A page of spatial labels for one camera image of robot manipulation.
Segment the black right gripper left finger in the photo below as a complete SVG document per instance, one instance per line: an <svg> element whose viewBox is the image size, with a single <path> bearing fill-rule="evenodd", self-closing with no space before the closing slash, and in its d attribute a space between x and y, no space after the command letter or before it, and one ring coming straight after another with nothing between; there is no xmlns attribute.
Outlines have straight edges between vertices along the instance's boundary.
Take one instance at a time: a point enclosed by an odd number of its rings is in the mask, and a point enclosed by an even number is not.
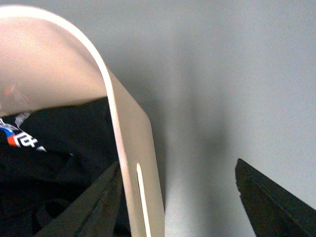
<svg viewBox="0 0 316 237"><path fill-rule="evenodd" d="M112 237L120 207L122 177L114 162L37 237Z"/></svg>

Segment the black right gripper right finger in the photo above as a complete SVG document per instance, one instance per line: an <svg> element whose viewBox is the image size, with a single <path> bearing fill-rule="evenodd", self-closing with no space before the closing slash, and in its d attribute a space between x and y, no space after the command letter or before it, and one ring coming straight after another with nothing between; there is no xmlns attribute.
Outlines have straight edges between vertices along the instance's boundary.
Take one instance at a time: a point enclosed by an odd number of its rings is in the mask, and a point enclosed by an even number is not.
<svg viewBox="0 0 316 237"><path fill-rule="evenodd" d="M239 197L257 237L314 237L316 210L242 159L235 167Z"/></svg>

